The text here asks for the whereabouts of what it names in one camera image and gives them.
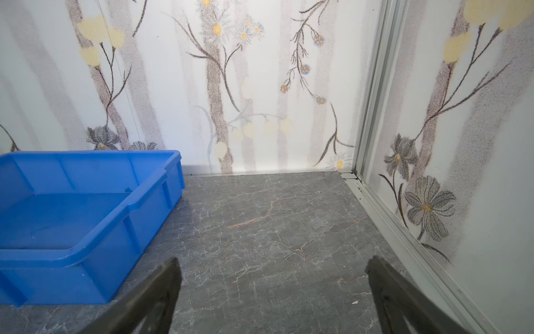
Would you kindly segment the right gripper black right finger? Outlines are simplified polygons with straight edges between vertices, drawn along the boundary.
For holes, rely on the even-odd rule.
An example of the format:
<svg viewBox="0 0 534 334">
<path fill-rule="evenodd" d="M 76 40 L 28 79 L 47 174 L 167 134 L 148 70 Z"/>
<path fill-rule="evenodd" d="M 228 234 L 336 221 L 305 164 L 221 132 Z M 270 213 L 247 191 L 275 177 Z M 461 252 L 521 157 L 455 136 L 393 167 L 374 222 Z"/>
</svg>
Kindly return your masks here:
<svg viewBox="0 0 534 334">
<path fill-rule="evenodd" d="M 466 333 L 384 258 L 368 261 L 366 273 L 383 333 Z"/>
</svg>

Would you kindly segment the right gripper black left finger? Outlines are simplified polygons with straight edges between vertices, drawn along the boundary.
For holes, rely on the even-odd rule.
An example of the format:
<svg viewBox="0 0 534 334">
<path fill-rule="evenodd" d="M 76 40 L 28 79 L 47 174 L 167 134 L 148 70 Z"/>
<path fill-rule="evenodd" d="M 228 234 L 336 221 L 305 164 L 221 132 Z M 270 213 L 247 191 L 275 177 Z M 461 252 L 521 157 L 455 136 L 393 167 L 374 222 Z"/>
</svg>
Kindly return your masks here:
<svg viewBox="0 0 534 334">
<path fill-rule="evenodd" d="M 178 259 L 171 257 L 158 266 L 81 333 L 168 333 L 182 285 Z"/>
</svg>

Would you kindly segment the blue plastic bin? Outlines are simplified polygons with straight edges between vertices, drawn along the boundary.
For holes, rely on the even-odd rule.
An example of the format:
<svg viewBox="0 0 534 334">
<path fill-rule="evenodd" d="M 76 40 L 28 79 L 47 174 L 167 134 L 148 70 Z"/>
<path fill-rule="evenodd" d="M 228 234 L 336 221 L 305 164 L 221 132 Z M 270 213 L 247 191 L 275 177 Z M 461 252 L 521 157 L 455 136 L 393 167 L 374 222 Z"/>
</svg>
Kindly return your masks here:
<svg viewBox="0 0 534 334">
<path fill-rule="evenodd" d="M 1 303 L 109 303 L 185 188 L 176 150 L 1 156 Z"/>
</svg>

